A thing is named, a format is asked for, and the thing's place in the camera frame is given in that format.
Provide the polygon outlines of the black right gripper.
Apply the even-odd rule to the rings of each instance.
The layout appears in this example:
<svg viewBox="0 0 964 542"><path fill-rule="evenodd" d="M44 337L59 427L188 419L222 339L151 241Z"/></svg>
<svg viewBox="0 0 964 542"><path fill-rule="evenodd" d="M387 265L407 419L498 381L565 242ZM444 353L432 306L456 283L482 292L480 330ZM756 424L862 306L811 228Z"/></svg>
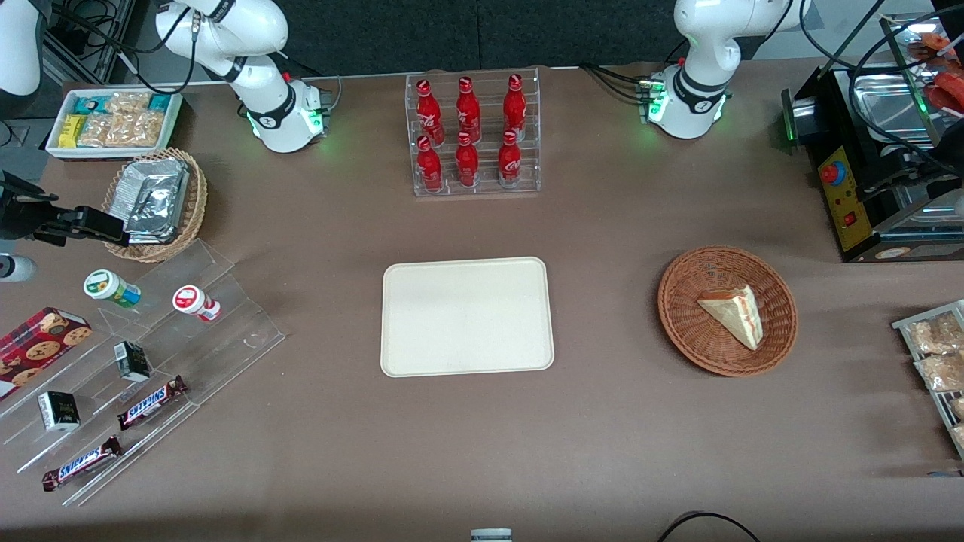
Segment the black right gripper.
<svg viewBox="0 0 964 542"><path fill-rule="evenodd" d="M63 236L70 238L93 238L101 242L127 247L130 234L124 229L124 220L89 206L61 209L53 202L56 194L47 194L35 185L2 172L1 239L14 241L29 238L45 243L62 243L63 238L51 233L37 233L49 221L55 221Z"/></svg>

